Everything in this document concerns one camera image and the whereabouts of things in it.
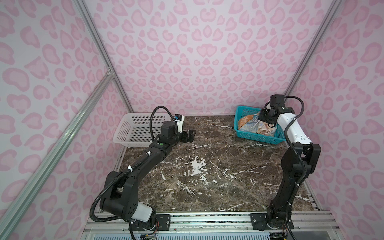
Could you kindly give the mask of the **cream rabbit text towel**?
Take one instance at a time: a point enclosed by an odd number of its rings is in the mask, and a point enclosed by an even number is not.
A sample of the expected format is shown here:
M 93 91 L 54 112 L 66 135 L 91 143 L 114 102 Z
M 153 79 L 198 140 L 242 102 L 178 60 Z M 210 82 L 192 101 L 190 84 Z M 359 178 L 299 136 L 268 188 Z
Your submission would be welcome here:
M 275 135 L 277 127 L 270 127 L 267 123 L 259 120 L 258 117 L 259 114 L 247 115 L 242 117 L 238 121 L 238 130 L 247 133 L 273 137 Z

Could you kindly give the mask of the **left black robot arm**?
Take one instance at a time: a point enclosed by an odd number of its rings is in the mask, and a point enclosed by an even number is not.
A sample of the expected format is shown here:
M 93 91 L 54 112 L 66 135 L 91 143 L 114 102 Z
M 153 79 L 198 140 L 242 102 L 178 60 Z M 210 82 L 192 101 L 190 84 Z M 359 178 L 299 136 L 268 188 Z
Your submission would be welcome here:
M 160 134 L 133 165 L 122 172 L 112 171 L 107 175 L 104 189 L 91 205 L 92 221 L 140 221 L 153 226 L 156 219 L 155 210 L 139 202 L 139 185 L 145 176 L 171 153 L 174 146 L 179 143 L 192 143 L 196 133 L 196 130 L 179 129 L 177 121 L 165 121 Z

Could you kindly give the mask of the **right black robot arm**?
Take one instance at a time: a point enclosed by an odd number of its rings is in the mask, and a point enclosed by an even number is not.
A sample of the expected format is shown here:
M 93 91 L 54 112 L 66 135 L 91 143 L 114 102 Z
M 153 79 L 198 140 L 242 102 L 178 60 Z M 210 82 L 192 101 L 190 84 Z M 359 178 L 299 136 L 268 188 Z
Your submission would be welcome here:
M 299 97 L 275 94 L 259 113 L 259 120 L 273 127 L 278 125 L 284 131 L 289 145 L 281 160 L 283 178 L 278 193 L 267 208 L 264 219 L 254 221 L 259 231 L 267 228 L 278 230 L 284 226 L 292 231 L 289 220 L 296 194 L 316 169 L 321 147 L 310 140 L 298 122 L 304 109 L 305 104 Z

